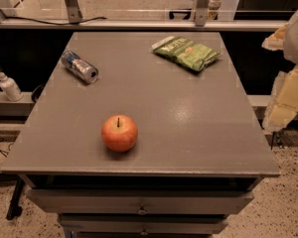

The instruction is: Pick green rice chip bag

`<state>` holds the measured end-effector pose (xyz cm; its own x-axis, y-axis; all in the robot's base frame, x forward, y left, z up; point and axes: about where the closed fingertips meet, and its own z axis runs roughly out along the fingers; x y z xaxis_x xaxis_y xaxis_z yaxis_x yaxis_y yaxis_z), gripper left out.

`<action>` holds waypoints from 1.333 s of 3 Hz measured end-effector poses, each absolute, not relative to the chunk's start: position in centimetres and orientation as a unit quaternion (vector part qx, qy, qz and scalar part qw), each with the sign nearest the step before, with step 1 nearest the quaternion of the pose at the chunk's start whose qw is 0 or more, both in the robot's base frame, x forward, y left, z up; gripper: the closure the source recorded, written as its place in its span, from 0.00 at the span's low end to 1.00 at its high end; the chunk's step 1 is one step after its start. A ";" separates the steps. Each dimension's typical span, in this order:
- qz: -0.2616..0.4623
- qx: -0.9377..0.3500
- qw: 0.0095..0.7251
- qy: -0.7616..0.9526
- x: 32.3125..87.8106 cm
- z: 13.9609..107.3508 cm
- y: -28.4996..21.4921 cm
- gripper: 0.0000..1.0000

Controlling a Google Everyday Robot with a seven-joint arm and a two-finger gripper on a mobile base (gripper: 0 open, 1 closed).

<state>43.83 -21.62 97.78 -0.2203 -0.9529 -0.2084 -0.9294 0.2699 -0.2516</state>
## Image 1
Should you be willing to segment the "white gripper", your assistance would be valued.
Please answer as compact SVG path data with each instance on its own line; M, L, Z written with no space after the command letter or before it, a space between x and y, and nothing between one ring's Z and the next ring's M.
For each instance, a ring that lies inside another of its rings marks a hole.
M287 25L265 38L261 46L270 51L283 50L284 57L297 64L289 72L278 72L264 112L263 129L278 132L298 114L298 10Z

